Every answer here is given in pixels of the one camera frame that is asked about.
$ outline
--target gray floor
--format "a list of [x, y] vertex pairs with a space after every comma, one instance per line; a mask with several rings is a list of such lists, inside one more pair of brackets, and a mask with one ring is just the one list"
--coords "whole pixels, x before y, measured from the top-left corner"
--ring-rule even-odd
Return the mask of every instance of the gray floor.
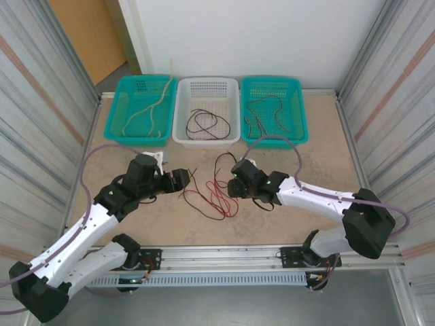
[[304, 287], [139, 289], [132, 297], [81, 291], [54, 325], [403, 325], [388, 271], [336, 272], [323, 293]]
[[132, 73], [130, 67], [126, 62], [97, 84], [98, 93], [101, 94], [103, 92], [115, 92], [120, 78], [131, 75]]

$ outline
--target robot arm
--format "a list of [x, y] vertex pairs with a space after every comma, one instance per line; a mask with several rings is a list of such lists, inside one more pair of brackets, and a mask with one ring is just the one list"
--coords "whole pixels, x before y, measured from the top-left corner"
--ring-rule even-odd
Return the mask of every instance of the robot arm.
[[[12, 283], [12, 293], [41, 322], [57, 316], [69, 299], [98, 275], [137, 264], [140, 246], [125, 234], [116, 236], [100, 251], [83, 256], [95, 241], [136, 210], [142, 200], [178, 192], [189, 184], [187, 170], [164, 173], [162, 157], [162, 152], [137, 155], [125, 175], [101, 189], [87, 218], [85, 214], [29, 264], [18, 261], [11, 267], [11, 279], [30, 273]], [[32, 273], [35, 266], [43, 267]]]
[[[228, 195], [233, 198], [251, 198], [263, 203], [298, 206], [325, 215], [342, 225], [328, 231], [311, 232], [302, 246], [304, 260], [317, 266], [323, 258], [335, 253], [354, 250], [360, 255], [377, 259], [396, 222], [384, 208], [356, 204], [304, 191], [293, 177], [281, 172], [269, 176], [255, 163], [242, 159], [231, 170], [234, 179], [228, 183]], [[335, 198], [355, 198], [379, 202], [367, 189], [357, 194], [336, 192], [302, 183], [302, 187], [317, 190]]]

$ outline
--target white basket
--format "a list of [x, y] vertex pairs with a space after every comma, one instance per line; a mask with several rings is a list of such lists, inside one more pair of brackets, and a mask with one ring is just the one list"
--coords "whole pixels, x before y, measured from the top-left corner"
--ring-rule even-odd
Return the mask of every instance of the white basket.
[[[208, 140], [213, 137], [201, 131], [201, 127], [194, 119], [189, 118], [195, 114], [196, 109], [204, 109], [210, 113], [224, 118], [229, 124], [220, 118], [202, 114], [196, 118], [203, 127], [208, 128], [214, 122], [217, 124], [208, 131], [217, 138], [225, 137], [222, 140]], [[189, 122], [189, 139], [186, 134], [186, 125]], [[187, 148], [229, 148], [240, 139], [240, 100], [239, 84], [235, 79], [220, 77], [197, 77], [182, 79], [178, 83], [177, 98], [175, 100], [174, 122], [172, 138], [177, 143]]]

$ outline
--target beige floor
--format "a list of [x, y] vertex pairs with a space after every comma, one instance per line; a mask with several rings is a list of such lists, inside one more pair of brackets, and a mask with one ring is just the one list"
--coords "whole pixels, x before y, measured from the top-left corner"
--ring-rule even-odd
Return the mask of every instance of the beige floor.
[[[347, 149], [340, 120], [331, 96], [306, 96], [304, 98], [309, 122], [310, 139], [298, 146], [304, 167], [300, 178], [311, 184], [343, 191], [357, 191], [358, 180]], [[92, 140], [92, 148], [110, 143], [103, 137], [103, 129], [111, 106], [105, 99]], [[240, 158], [247, 146], [239, 141], [230, 151]], [[155, 148], [141, 148], [154, 151]], [[185, 149], [170, 140], [164, 148], [169, 155], [165, 170], [198, 167], [198, 184], [212, 180], [213, 163], [222, 150]], [[92, 157], [84, 172], [84, 181], [92, 196], [107, 185], [115, 176], [125, 173], [133, 154], [123, 149], [103, 149]], [[255, 149], [250, 158], [266, 173], [273, 170], [293, 174], [296, 155], [290, 150]], [[231, 178], [229, 158], [221, 161], [225, 173]], [[216, 212], [192, 194], [189, 199], [210, 214]], [[326, 230], [337, 226], [335, 222], [318, 214], [296, 207], [277, 206], [271, 213], [257, 208], [251, 200], [240, 200], [239, 214], [224, 221], [209, 220], [189, 207], [178, 194], [161, 195], [151, 205], [141, 205], [118, 227], [104, 235], [98, 245], [107, 243], [113, 236], [126, 233], [141, 245], [265, 245], [302, 242], [311, 230]], [[77, 221], [86, 208], [84, 191], [77, 195], [71, 222]]]

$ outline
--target plastic basket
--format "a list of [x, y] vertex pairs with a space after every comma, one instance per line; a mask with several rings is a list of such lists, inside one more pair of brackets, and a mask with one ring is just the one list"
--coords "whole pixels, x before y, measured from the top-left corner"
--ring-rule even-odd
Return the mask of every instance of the plastic basket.
[[125, 128], [128, 119], [158, 102], [169, 76], [147, 75], [123, 77], [118, 82], [114, 101], [104, 129], [104, 137], [126, 146], [165, 146], [171, 133], [177, 80], [174, 78], [165, 92], [163, 101], [151, 110], [136, 115]]
[[[256, 101], [266, 96], [271, 97]], [[241, 108], [242, 139], [248, 144], [252, 144], [266, 133], [278, 134], [295, 144], [308, 141], [307, 117], [302, 89], [297, 79], [265, 76], [242, 79]], [[261, 121], [265, 131], [262, 130], [261, 125], [258, 125], [256, 117]], [[265, 139], [256, 147], [291, 148], [280, 139]]]
[[[210, 115], [198, 115], [198, 123], [189, 118], [195, 110], [203, 109], [223, 117], [216, 121]], [[189, 139], [186, 126], [189, 123]], [[225, 139], [213, 140], [212, 136]], [[240, 139], [240, 100], [239, 84], [235, 79], [221, 77], [186, 78], [179, 82], [175, 101], [174, 126], [172, 137], [187, 148], [229, 148]]]

